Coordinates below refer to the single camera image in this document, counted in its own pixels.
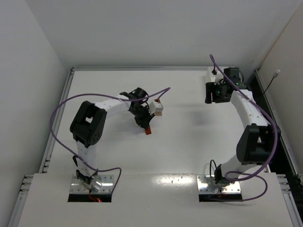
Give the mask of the white perforated box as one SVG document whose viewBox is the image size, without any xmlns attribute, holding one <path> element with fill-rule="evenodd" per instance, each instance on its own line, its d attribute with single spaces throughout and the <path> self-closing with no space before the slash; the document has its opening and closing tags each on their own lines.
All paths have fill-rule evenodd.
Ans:
<svg viewBox="0 0 303 227">
<path fill-rule="evenodd" d="M 216 80 L 216 75 L 212 73 L 213 67 L 208 67 L 206 70 L 206 75 L 205 75 L 205 83 L 209 82 L 215 82 Z"/>
</svg>

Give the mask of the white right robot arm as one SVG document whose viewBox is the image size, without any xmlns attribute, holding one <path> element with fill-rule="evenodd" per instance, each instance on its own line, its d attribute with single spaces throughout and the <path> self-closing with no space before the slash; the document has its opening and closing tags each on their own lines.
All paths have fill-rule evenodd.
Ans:
<svg viewBox="0 0 303 227">
<path fill-rule="evenodd" d="M 254 105 L 252 91 L 244 82 L 239 68 L 223 69 L 227 76 L 216 76 L 205 84 L 205 103 L 231 102 L 242 121 L 244 131 L 236 146 L 236 154 L 227 162 L 215 168 L 216 184 L 225 184 L 239 178 L 247 170 L 266 163 L 272 151 L 277 148 L 281 130 L 274 127 Z"/>
</svg>

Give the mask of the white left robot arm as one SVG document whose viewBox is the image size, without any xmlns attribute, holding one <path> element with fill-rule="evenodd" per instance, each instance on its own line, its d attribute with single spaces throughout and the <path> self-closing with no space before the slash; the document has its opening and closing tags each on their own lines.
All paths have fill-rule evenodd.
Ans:
<svg viewBox="0 0 303 227">
<path fill-rule="evenodd" d="M 137 125 L 150 133 L 150 121 L 155 116 L 156 106 L 147 103 L 147 92 L 137 88 L 132 92 L 122 92 L 118 96 L 100 103 L 84 101 L 74 117 L 70 132 L 76 141 L 78 153 L 73 160 L 77 166 L 76 176 L 87 186 L 97 175 L 97 148 L 106 119 L 122 112 L 134 115 Z"/>
</svg>

